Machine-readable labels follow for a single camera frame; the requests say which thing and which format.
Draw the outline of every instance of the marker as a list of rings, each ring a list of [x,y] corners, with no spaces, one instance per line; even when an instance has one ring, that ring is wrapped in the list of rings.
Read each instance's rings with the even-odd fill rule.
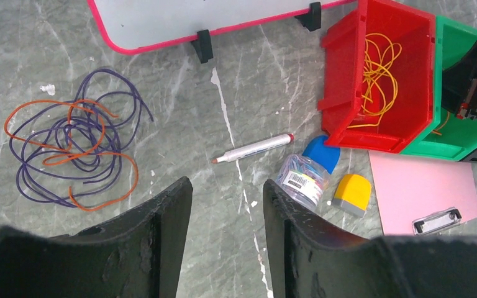
[[[265,152],[270,149],[274,149],[293,141],[293,135],[291,133],[285,133],[284,135],[278,135],[277,137],[269,138],[264,141],[256,142],[251,145],[233,149],[224,153],[221,157],[212,160],[212,163],[221,163],[223,161],[231,162],[255,155],[257,153]]]

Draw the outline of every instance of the whiteboard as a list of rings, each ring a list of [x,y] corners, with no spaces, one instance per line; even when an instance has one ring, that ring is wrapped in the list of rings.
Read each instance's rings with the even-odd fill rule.
[[[323,8],[352,0],[321,0]],[[136,54],[304,14],[317,0],[88,0],[105,42]]]

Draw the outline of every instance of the green plastic container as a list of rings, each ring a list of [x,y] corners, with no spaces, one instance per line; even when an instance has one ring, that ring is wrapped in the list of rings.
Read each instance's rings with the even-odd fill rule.
[[[442,135],[432,131],[447,118],[447,110],[442,109],[442,71],[459,61],[473,46],[477,29],[437,16],[435,36],[434,118],[401,154],[460,161],[477,149],[477,120],[460,120],[451,115],[439,130]]]

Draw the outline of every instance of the red plastic container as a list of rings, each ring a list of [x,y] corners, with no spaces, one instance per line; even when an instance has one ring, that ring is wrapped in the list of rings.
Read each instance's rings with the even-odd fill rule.
[[[361,110],[365,39],[370,33],[384,34],[402,46],[390,68],[398,94],[378,127],[348,128],[378,120]],[[324,98],[317,106],[322,129],[330,135],[327,145],[399,153],[431,123],[434,34],[434,15],[391,0],[359,0],[357,9],[328,30],[321,42],[326,49]],[[378,45],[381,51],[388,46]],[[376,53],[369,54],[375,61]],[[390,101],[390,80],[378,82]],[[380,105],[373,111],[381,109],[380,97],[373,93],[374,104]]]

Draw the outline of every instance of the barcode label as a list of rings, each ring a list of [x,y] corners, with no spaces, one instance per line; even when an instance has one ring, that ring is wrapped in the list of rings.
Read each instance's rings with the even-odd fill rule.
[[[322,188],[317,185],[315,180],[299,172],[290,171],[284,178],[283,185],[300,192],[312,200],[315,205],[322,195]]]

